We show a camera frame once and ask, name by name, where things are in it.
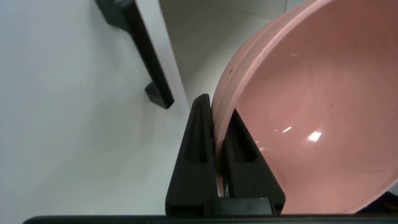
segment white surface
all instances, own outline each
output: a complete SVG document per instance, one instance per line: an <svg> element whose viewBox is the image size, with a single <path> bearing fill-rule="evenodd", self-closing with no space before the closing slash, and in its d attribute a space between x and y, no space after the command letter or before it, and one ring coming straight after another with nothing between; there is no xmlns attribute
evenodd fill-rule
<svg viewBox="0 0 398 224"><path fill-rule="evenodd" d="M305 0L287 0L286 11L291 10L294 6L303 3Z"/></svg>
<svg viewBox="0 0 398 224"><path fill-rule="evenodd" d="M0 34L0 223L163 214L185 97L147 99L131 38L94 1L1 0Z"/></svg>
<svg viewBox="0 0 398 224"><path fill-rule="evenodd" d="M226 9L275 19L284 13L286 0L202 0Z"/></svg>
<svg viewBox="0 0 398 224"><path fill-rule="evenodd" d="M161 0L160 5L190 104L202 93L213 98L232 56L269 22L199 1Z"/></svg>

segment black handle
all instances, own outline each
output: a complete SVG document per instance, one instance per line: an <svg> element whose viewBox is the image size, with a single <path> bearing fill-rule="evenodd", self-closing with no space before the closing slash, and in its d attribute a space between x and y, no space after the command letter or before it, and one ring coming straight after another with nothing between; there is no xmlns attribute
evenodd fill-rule
<svg viewBox="0 0 398 224"><path fill-rule="evenodd" d="M174 98L135 0L96 0L96 3L109 25L130 34L152 79L145 88L149 99L168 109Z"/></svg>

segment white wall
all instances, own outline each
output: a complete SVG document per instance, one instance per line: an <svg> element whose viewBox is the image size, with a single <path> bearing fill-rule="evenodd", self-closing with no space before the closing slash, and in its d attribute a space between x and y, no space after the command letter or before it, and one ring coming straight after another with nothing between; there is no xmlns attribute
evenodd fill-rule
<svg viewBox="0 0 398 224"><path fill-rule="evenodd" d="M188 106L180 81L152 104L149 82L94 1L0 0L0 223L163 214Z"/></svg>
<svg viewBox="0 0 398 224"><path fill-rule="evenodd" d="M214 5L275 19L285 10L286 0L205 0Z"/></svg>
<svg viewBox="0 0 398 224"><path fill-rule="evenodd" d="M294 6L303 3L304 0L287 0L286 11L292 9Z"/></svg>

